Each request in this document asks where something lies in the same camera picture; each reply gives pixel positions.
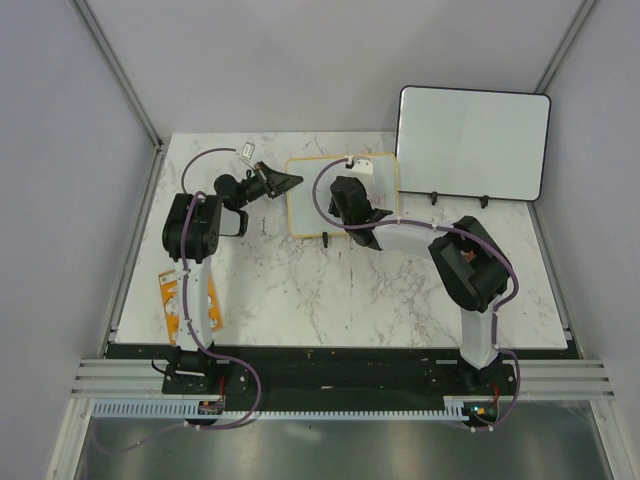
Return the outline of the yellow framed whiteboard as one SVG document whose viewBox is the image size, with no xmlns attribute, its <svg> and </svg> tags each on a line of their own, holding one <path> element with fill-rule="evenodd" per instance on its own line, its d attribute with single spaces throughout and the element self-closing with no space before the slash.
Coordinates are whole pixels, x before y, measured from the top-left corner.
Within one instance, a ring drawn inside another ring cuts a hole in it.
<svg viewBox="0 0 640 480">
<path fill-rule="evenodd" d="M 397 159 L 392 153 L 355 155 L 357 160 L 363 160 L 365 157 L 370 159 L 373 164 L 372 178 L 362 181 L 367 189 L 371 206 L 390 210 L 393 215 L 396 215 L 399 211 Z M 317 213 L 312 198 L 312 186 L 319 173 L 324 167 L 338 159 L 341 159 L 341 156 L 305 157 L 292 158 L 285 163 L 287 174 L 303 178 L 301 184 L 286 193 L 291 236 L 296 238 L 321 237 L 323 233 L 327 233 L 329 236 L 346 235 L 344 230 L 330 225 Z M 329 216 L 330 185 L 337 176 L 352 175 L 352 170 L 341 163 L 330 168 L 321 176 L 316 192 L 319 206 L 325 215 Z"/>
</svg>

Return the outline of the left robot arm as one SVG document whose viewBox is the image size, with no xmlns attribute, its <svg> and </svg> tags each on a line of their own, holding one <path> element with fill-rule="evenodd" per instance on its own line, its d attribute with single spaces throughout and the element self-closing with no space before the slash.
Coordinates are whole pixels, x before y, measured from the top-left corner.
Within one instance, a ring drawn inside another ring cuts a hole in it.
<svg viewBox="0 0 640 480">
<path fill-rule="evenodd" d="M 275 199 L 303 182 L 259 162 L 238 180 L 219 176 L 214 192 L 175 195 L 162 231 L 162 245 L 175 262 L 178 330 L 176 346 L 165 357 L 165 393 L 210 393 L 221 374 L 210 356 L 213 330 L 209 317 L 211 260 L 222 237 L 243 237 L 248 227 L 244 207 L 262 197 Z"/>
</svg>

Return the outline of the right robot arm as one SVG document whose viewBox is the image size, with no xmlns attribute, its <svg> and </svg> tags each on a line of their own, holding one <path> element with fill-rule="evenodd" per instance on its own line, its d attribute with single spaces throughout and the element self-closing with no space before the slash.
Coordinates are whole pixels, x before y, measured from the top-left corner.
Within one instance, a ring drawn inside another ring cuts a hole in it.
<svg viewBox="0 0 640 480">
<path fill-rule="evenodd" d="M 491 364 L 497 359 L 497 312 L 513 300 L 519 281 L 510 261 L 481 223 L 465 216 L 453 225 L 434 225 L 390 218 L 389 210 L 371 206 L 364 184 L 338 176 L 330 186 L 329 214 L 341 220 L 355 242 L 376 251 L 398 251 L 431 260 L 449 295 L 461 309 L 465 361 L 458 381 L 467 392 L 483 392 L 494 381 Z"/>
</svg>

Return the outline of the black framed whiteboard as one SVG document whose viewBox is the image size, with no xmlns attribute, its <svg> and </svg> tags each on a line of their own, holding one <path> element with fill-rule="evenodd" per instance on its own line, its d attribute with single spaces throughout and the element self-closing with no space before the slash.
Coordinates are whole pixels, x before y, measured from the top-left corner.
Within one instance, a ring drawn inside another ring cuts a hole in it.
<svg viewBox="0 0 640 480">
<path fill-rule="evenodd" d="M 401 191 L 538 199 L 551 106 L 545 94 L 404 87 L 395 146 Z"/>
</svg>

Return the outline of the orange card package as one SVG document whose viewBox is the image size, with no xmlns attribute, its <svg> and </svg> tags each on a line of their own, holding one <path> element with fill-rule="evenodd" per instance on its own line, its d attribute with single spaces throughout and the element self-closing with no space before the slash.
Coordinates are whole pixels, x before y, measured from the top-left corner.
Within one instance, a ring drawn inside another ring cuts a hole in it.
<svg viewBox="0 0 640 480">
<path fill-rule="evenodd" d="M 176 344 L 179 329 L 178 316 L 178 280 L 174 269 L 167 270 L 158 275 L 160 296 L 163 312 L 166 321 L 169 343 Z M 208 316 L 211 323 L 211 330 L 217 332 L 224 328 L 220 305 L 213 277 L 208 280 Z"/>
</svg>

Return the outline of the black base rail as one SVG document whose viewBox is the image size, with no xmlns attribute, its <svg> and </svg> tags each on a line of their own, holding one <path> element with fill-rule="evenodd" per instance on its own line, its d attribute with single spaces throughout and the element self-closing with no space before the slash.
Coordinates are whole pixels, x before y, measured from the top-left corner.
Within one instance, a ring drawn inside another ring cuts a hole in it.
<svg viewBox="0 0 640 480">
<path fill-rule="evenodd" d="M 174 347 L 113 344 L 109 360 L 136 360 L 164 384 L 165 357 Z M 210 393 L 167 395 L 221 396 L 242 409 L 329 410 L 444 406 L 448 397 L 506 399 L 516 392 L 513 363 L 565 367 L 578 360 L 575 348 L 519 350 L 501 354 L 487 368 L 469 366 L 454 349 L 301 348 L 219 346 L 219 385 Z"/>
</svg>

